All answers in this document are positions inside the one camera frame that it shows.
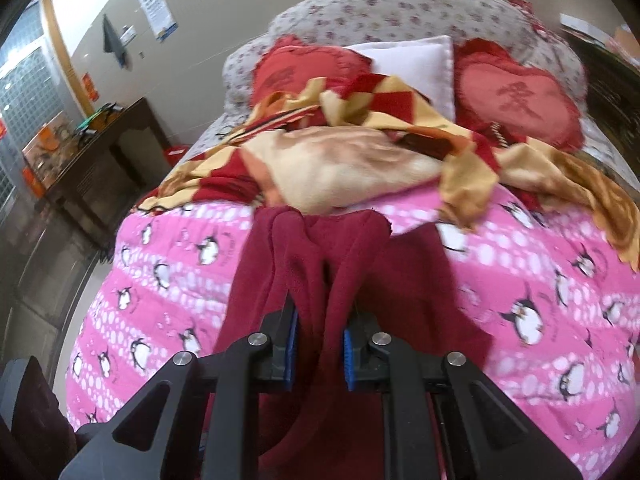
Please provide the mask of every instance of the orange sticker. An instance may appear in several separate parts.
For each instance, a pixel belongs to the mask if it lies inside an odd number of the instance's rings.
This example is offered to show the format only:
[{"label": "orange sticker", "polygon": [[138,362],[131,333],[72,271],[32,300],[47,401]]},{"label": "orange sticker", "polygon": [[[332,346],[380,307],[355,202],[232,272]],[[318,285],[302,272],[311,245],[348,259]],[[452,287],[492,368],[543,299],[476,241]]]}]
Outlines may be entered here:
[{"label": "orange sticker", "polygon": [[92,103],[100,99],[100,94],[98,94],[98,91],[95,89],[94,81],[88,72],[82,76],[82,84],[84,84],[84,90]]}]

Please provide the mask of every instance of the bed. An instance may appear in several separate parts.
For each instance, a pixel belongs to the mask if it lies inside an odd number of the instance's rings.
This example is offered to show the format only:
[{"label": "bed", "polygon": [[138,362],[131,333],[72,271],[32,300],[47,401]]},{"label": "bed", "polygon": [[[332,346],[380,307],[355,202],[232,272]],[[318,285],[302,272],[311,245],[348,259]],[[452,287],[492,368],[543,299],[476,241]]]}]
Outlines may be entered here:
[{"label": "bed", "polygon": [[[185,159],[246,119],[252,68],[286,34],[336,45],[439,34],[456,43],[495,41],[518,62],[558,79],[582,115],[584,150],[640,190],[587,115],[580,60],[535,16],[501,0],[306,0],[286,10],[267,33],[229,56],[224,113]],[[436,221],[439,204],[437,188],[425,184],[348,210],[375,209],[399,235]],[[113,270],[69,360],[67,416],[74,428],[109,420],[175,352],[211,352],[253,214],[251,206],[214,201],[125,219]],[[585,478],[599,477],[638,422],[632,363],[640,331],[636,274],[619,261],[585,210],[574,206],[534,216],[503,186],[495,188],[475,232],[449,224],[438,230],[460,309],[494,341],[485,373]]]}]

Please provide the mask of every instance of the floral headboard cover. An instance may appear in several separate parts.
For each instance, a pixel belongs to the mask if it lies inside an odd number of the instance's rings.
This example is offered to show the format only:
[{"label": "floral headboard cover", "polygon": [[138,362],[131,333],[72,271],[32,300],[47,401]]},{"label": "floral headboard cover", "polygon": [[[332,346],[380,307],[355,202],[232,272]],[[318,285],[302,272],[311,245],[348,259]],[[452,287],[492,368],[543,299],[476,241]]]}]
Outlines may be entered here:
[{"label": "floral headboard cover", "polygon": [[267,33],[231,54],[223,69],[225,113],[190,152],[215,144],[249,114],[252,70],[260,56],[286,34],[308,43],[347,46],[369,41],[415,40],[447,34],[456,44],[485,38],[506,48],[520,63],[556,76],[581,111],[586,111],[586,79],[569,46],[514,0],[305,0],[270,23]]}]

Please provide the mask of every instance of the pillow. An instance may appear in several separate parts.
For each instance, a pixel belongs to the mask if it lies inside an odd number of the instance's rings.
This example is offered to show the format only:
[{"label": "pillow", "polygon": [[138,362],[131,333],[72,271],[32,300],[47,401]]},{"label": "pillow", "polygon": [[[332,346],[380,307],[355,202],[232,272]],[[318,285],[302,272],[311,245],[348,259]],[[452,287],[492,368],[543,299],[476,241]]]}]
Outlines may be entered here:
[{"label": "pillow", "polygon": [[456,57],[458,123],[482,132],[497,123],[513,136],[542,140],[564,152],[579,150],[580,111],[546,70],[504,55]]},{"label": "pillow", "polygon": [[372,72],[397,75],[427,97],[449,121],[455,122],[453,44],[449,36],[361,43],[347,48],[370,57]]},{"label": "pillow", "polygon": [[299,94],[309,79],[354,79],[371,72],[368,57],[341,46],[306,44],[295,36],[280,38],[254,68],[251,106],[277,91]]}]

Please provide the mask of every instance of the red and yellow blanket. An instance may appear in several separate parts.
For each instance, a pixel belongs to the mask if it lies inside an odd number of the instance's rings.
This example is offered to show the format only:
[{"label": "red and yellow blanket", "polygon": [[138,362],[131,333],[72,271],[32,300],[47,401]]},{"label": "red and yellow blanket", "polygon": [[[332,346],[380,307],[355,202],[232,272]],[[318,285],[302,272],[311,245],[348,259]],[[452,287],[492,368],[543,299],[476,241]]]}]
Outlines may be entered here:
[{"label": "red and yellow blanket", "polygon": [[531,138],[491,147],[402,80],[379,74],[346,86],[315,78],[299,95],[272,94],[219,145],[175,168],[139,209],[230,200],[322,214],[436,178],[442,217],[465,228],[497,182],[536,193],[543,206],[582,204],[620,259],[638,268],[640,212],[599,171]]}]

